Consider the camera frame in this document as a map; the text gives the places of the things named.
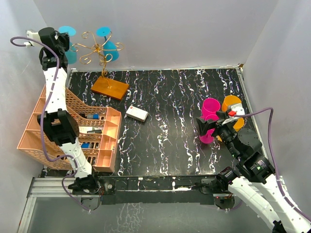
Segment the pink wine glass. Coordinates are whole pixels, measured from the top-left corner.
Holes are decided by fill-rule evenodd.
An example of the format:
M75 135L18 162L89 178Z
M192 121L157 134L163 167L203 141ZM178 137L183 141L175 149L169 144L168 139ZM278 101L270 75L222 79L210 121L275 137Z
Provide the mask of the pink wine glass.
M214 98L207 98L203 101L201 108L202 119L217 119L216 112L221 108L220 103Z
M211 115L208 115L208 116L202 116L202 118L204 120L209 120L209 119L213 119L213 120L218 120L219 117L215 114L211 114ZM214 140L214 137L211 136L213 134L215 129L210 129L207 131L207 133L204 135L204 136L199 136L199 139L202 143L205 143L205 144L210 144L213 142Z

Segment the blue wine glass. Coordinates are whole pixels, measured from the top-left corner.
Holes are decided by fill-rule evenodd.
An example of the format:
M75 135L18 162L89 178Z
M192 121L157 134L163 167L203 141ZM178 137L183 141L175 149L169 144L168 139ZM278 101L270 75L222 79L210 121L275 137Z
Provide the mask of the blue wine glass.
M104 56L106 56L108 61L115 61L119 58L119 51L118 51L118 47L115 43L113 43L112 41L110 41L110 39L108 38L111 35L111 30L109 27L100 27L97 31L96 31L96 35L99 37L103 37L104 38L104 50L102 52L102 54Z
M68 33L69 38L71 39L76 35L76 30L71 26L61 26L58 30L60 33ZM72 65L77 61L77 53L74 47L72 47L73 43L71 40L69 41L69 50L65 52L65 55L68 59L68 64Z

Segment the yellow wine glass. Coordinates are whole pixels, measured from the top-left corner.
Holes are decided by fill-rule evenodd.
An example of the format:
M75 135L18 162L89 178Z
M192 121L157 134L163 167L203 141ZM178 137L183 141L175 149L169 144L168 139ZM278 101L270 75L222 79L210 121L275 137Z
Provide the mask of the yellow wine glass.
M241 103L241 99L234 95L228 95L222 103L222 111L225 112L230 105Z
M244 126L244 119L243 118L238 118L236 123L234 124L233 128L235 131L239 131L242 127ZM217 136L216 137L218 141L221 141L222 142L222 139L220 138L220 136Z

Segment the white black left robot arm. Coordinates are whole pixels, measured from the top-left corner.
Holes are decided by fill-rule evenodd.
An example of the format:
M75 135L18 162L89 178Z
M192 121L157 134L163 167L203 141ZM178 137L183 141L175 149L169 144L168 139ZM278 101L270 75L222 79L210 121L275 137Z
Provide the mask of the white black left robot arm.
M54 142L69 160L75 177L69 189L95 194L100 189L100 181L94 177L93 167L82 151L78 123L66 105L68 59L65 53L69 50L69 35L47 27L41 29L38 36L44 45L39 60L46 80L46 103L37 116L41 137Z

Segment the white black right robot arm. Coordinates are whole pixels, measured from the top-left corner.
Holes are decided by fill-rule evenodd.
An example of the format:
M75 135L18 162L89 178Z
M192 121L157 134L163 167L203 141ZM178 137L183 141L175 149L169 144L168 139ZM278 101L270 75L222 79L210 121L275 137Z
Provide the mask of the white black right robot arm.
M238 196L274 233L309 233L311 220L295 205L280 183L276 166L261 153L262 143L255 131L234 125L235 111L218 111L218 119L196 119L199 133L212 130L220 137L232 157L238 160L237 170L225 168L216 176L221 192Z

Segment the white red small box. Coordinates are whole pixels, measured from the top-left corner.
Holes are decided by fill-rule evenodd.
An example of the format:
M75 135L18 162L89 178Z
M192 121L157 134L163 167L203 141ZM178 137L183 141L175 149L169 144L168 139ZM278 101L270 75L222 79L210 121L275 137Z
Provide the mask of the white red small box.
M126 111L126 116L131 117L133 119L136 119L140 122L145 122L146 118L148 117L148 112L144 111L140 108L137 108L135 106L130 106Z

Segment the pink plastic file organizer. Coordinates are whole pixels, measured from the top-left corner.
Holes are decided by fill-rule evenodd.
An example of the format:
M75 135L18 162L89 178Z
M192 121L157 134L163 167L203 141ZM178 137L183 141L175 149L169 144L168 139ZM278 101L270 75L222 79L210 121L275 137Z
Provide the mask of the pink plastic file organizer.
M44 156L40 126L37 116L46 102L46 91L42 90L17 149L26 153L50 169L70 170L67 158L49 162ZM67 111L80 127L79 142L89 144L82 149L87 161L95 171L113 172L121 126L121 113L112 107L94 107L83 103L69 89L66 89Z

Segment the black metal front rail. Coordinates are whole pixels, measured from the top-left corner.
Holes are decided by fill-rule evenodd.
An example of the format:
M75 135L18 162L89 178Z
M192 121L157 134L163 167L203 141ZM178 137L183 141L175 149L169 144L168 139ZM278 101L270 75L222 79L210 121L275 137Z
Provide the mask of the black metal front rail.
M34 178L29 198L98 199L102 205L123 203L199 203L232 208L241 200L231 191L223 191L214 175L185 176L100 176L99 187L92 192L73 191L74 178Z

